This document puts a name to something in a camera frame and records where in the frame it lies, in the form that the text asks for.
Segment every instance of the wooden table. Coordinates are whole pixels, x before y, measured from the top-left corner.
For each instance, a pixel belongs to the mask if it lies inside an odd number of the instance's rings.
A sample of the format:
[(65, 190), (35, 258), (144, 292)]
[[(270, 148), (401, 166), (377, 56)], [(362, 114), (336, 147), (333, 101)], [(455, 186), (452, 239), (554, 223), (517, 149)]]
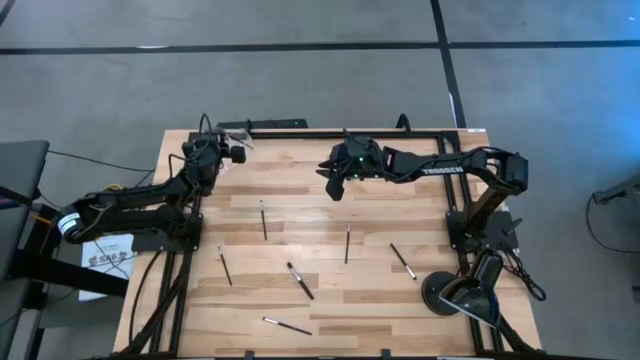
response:
[[(167, 155), (181, 154), (188, 130), (165, 132), (154, 181), (168, 177)], [(488, 145), (485, 132), (460, 130), (463, 150)], [(204, 199), (205, 228), (194, 254), (180, 340), (180, 356), (368, 355), (388, 348), (393, 355), (472, 355), (468, 317), (440, 317), (423, 303), (420, 286), (433, 271), (458, 268), (449, 245), (447, 200), (440, 176), (395, 185), (367, 180), (345, 184), (342, 201), (325, 193), (314, 170), (339, 140), (256, 140), (247, 163), (221, 175), (214, 195)], [(435, 140), (380, 140), (403, 151), (437, 153)], [(469, 177), (477, 198), (486, 185)], [(458, 204), (463, 204), (454, 180)], [(263, 239), (258, 202), (264, 201), (269, 240)], [(349, 262), (344, 264), (347, 224)], [(418, 281), (392, 251), (393, 242)], [(230, 287), (216, 250), (223, 244)], [(135, 292), (152, 254), (135, 260), (114, 350), (127, 344)], [(311, 288), (310, 300), (286, 263)], [(137, 333), (154, 310), (164, 254), (142, 291)], [(522, 338), (540, 347), (529, 297), (522, 282), (502, 272), (497, 284), (501, 310)], [(167, 349), (173, 310), (163, 329)], [(308, 330), (300, 334), (262, 321), (270, 317)], [(491, 348), (483, 326), (485, 347)]]

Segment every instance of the concrete floor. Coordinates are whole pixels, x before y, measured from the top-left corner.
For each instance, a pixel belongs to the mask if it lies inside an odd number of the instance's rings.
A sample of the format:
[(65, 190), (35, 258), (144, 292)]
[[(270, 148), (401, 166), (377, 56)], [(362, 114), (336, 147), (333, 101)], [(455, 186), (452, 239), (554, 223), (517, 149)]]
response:
[[(449, 41), (640, 39), (633, 0), (442, 0)], [(429, 1), (17, 0), (0, 48), (437, 41)], [(590, 193), (640, 171), (640, 49), (452, 50), (469, 127), (530, 161), (529, 190), (509, 201), (522, 257), (549, 298), (532, 300), (551, 353), (640, 353), (638, 256), (588, 236)], [(302, 117), (312, 127), (453, 127), (440, 51), (0, 56), (0, 141), (153, 167), (165, 129)], [(59, 204), (140, 175), (49, 156), (43, 193)], [(604, 241), (640, 249), (624, 201), (593, 209)], [(79, 263), (78, 247), (60, 257)], [(66, 293), (54, 288), (52, 298)], [(122, 301), (46, 309), (40, 359), (111, 350)]]

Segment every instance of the black floor stripe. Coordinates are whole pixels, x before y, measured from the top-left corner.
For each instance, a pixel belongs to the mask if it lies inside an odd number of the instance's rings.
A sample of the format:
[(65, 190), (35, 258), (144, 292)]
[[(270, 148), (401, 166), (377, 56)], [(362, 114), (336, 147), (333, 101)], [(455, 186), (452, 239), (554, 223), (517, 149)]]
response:
[(453, 42), (451, 49), (584, 49), (640, 47), (640, 40)]
[(11, 8), (13, 8), (13, 5), (15, 5), (15, 3), (16, 0), (7, 0), (7, 3), (4, 4), (2, 11), (0, 11), (0, 27), (2, 27), (2, 24), (4, 24), (4, 21), (7, 19), (7, 16), (9, 16), (9, 12), (11, 11)]
[(140, 47), (80, 47), (0, 49), (0, 55), (105, 55), (105, 54), (175, 54), (229, 53), (269, 51), (332, 51), (332, 50), (420, 50), (437, 49), (435, 42), (360, 42), (360, 43), (292, 43), (254, 45), (180, 45)]
[(438, 0), (431, 0), (431, 9), (433, 10), (433, 19), (436, 24), (438, 33), (438, 44), (440, 45), (440, 55), (442, 56), (442, 65), (444, 66), (444, 75), (447, 80), (447, 88), (451, 96), (453, 106), (453, 116), (455, 118), (456, 127), (466, 128), (467, 121), (464, 118), (462, 110), (462, 100), (460, 99), (460, 90), (456, 80), (456, 72), (453, 69), (453, 60), (451, 59), (451, 51), (449, 51), (449, 42), (447, 41), (447, 32), (444, 28), (444, 19), (442, 18), (442, 9)]

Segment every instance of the white paper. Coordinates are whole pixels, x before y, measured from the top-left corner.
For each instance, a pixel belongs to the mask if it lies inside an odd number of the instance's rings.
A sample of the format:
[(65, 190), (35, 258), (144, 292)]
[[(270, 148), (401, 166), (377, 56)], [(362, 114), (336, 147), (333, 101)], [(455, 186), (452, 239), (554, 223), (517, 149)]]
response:
[[(82, 267), (88, 267), (91, 270), (100, 271), (123, 279), (129, 278), (133, 271), (133, 251), (131, 251), (133, 235), (109, 235), (103, 236), (96, 241), (104, 251), (104, 254), (93, 241), (83, 243)], [(105, 257), (105, 254), (109, 256), (111, 262), (109, 262), (109, 259)], [(122, 271), (113, 267), (111, 263), (117, 265)], [(105, 296), (106, 295), (104, 294), (90, 291), (80, 291), (78, 294), (78, 301), (90, 301)]]

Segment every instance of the marker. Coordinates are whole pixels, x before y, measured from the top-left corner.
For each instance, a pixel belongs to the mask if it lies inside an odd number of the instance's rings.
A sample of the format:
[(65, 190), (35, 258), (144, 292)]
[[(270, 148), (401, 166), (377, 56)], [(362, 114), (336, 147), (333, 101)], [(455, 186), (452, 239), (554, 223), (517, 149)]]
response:
[(347, 225), (347, 250), (344, 253), (344, 263), (347, 263), (347, 260), (349, 259), (349, 239), (351, 238), (351, 224)]
[(296, 271), (296, 269), (293, 268), (293, 265), (291, 265), (291, 263), (287, 263), (287, 267), (289, 267), (289, 271), (291, 271), (291, 273), (293, 274), (293, 276), (296, 278), (296, 280), (298, 281), (298, 283), (300, 284), (300, 286), (302, 286), (302, 288), (304, 289), (304, 292), (307, 293), (307, 295), (309, 296), (309, 298), (311, 300), (313, 300), (313, 294), (311, 293), (311, 291), (309, 291), (309, 288), (307, 287), (307, 284), (304, 283), (304, 281), (302, 280), (302, 278), (300, 277), (300, 274), (298, 274), (298, 272)]
[(262, 232), (264, 233), (264, 241), (267, 241), (267, 224), (264, 222), (264, 203), (260, 200), (260, 214), (262, 215)]
[(227, 262), (224, 261), (224, 255), (222, 255), (222, 246), (220, 244), (217, 245), (218, 254), (220, 254), (220, 259), (222, 259), (222, 265), (224, 266), (224, 272), (227, 274), (227, 280), (229, 280), (229, 286), (233, 286), (231, 283), (231, 276), (229, 276), (229, 270), (227, 270)]
[(404, 259), (402, 258), (402, 255), (400, 255), (400, 253), (398, 252), (398, 249), (396, 249), (395, 246), (393, 246), (393, 244), (391, 244), (391, 248), (393, 249), (393, 251), (396, 253), (396, 255), (398, 255), (398, 259), (400, 259), (400, 261), (402, 262), (402, 265), (404, 265), (404, 268), (407, 269), (407, 271), (409, 272), (409, 275), (411, 275), (411, 277), (413, 278), (413, 280), (418, 280), (418, 278), (416, 277), (416, 275), (413, 273), (413, 271), (411, 271), (411, 268), (409, 267), (409, 265), (407, 265), (407, 262), (404, 261)]
[(297, 331), (297, 332), (301, 332), (301, 333), (303, 333), (303, 334), (313, 335), (312, 333), (310, 333), (310, 332), (308, 332), (308, 331), (306, 331), (306, 330), (298, 329), (298, 328), (297, 328), (297, 327), (295, 327), (295, 326), (287, 325), (287, 324), (285, 324), (285, 323), (281, 323), (281, 322), (279, 322), (279, 321), (275, 321), (275, 320), (273, 320), (273, 319), (269, 319), (268, 317), (263, 317), (263, 318), (262, 318), (262, 320), (264, 320), (264, 321), (266, 321), (266, 322), (270, 322), (270, 323), (275, 324), (275, 325), (280, 325), (280, 326), (282, 326), (282, 327), (286, 327), (287, 329), (291, 329), (291, 330), (294, 330), (294, 331)]

